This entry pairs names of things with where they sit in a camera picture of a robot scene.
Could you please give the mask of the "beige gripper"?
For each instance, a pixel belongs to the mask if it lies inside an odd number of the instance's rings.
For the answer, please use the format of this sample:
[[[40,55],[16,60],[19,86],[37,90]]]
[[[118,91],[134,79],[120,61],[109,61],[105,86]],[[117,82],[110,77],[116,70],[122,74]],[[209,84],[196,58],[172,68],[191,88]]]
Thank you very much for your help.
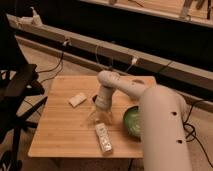
[[[112,106],[112,96],[114,89],[111,87],[101,86],[99,88],[97,98],[95,100],[95,105],[101,110],[106,112],[107,123],[112,125],[114,123],[114,117],[112,111],[109,111]],[[95,124],[100,121],[99,113],[96,109],[93,109],[88,117],[88,122],[90,124]]]

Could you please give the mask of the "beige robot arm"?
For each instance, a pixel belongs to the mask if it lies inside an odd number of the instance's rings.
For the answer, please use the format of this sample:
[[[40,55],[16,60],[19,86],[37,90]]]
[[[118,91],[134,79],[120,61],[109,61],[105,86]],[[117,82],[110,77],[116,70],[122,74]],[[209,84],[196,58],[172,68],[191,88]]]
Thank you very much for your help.
[[[116,90],[138,101],[144,171],[192,171],[182,122],[187,105],[180,94],[159,84],[125,80],[113,71],[102,70],[97,80],[95,106],[102,111],[111,109]]]

